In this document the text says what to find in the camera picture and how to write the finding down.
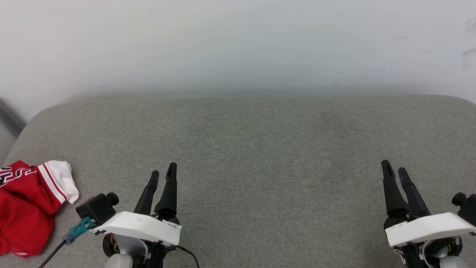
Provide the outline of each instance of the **white wall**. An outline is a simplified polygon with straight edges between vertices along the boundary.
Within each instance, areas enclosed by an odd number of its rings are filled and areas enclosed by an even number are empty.
[[[0,2],[0,97],[26,121],[131,92],[476,102],[475,84],[475,0]]]

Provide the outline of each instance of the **label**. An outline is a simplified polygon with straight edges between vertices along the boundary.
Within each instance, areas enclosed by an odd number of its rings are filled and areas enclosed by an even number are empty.
[[[178,224],[175,224],[173,222],[169,222],[169,221],[166,221],[166,220],[162,220],[162,222],[166,223],[168,226],[172,227],[172,228],[175,228],[178,230],[178,232],[180,232],[180,230],[182,229],[182,226],[178,225]]]

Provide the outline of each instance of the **cable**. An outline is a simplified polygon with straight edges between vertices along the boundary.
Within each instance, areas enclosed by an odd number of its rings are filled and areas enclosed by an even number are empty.
[[[198,260],[197,260],[197,257],[195,257],[195,254],[193,254],[190,250],[188,250],[188,249],[186,249],[186,248],[184,248],[184,247],[182,247],[182,246],[177,245],[177,246],[175,246],[175,247],[176,247],[176,248],[180,248],[181,250],[183,250],[183,251],[189,253],[190,255],[192,255],[193,258],[195,259],[195,263],[197,264],[197,268],[200,268],[200,265],[198,264]]]
[[[55,248],[55,250],[48,256],[48,258],[46,258],[46,260],[38,267],[38,268],[43,268],[45,267],[45,265],[51,260],[51,258],[56,254],[56,252],[58,252],[58,250],[64,246],[64,244],[66,244],[66,240],[63,240],[59,246],[57,246]]]

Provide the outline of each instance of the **teal connector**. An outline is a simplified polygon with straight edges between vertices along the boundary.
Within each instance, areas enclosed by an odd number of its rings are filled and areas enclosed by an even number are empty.
[[[89,217],[84,217],[78,224],[69,229],[69,233],[63,236],[66,245],[71,245],[80,235],[94,227],[94,222]]]

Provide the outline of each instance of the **gray fabric surface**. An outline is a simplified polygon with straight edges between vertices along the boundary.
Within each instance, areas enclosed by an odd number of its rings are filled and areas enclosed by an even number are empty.
[[[402,267],[388,246],[380,161],[404,166],[432,213],[476,193],[476,106],[443,96],[101,100],[37,115],[6,164],[68,161],[78,204],[115,192],[132,211],[154,169],[178,163],[180,243],[202,267]],[[158,201],[159,190],[154,204]],[[37,267],[79,220],[64,205]],[[476,238],[463,238],[474,267]],[[49,268],[103,267],[102,236],[65,246]],[[195,267],[181,251],[167,267]]]

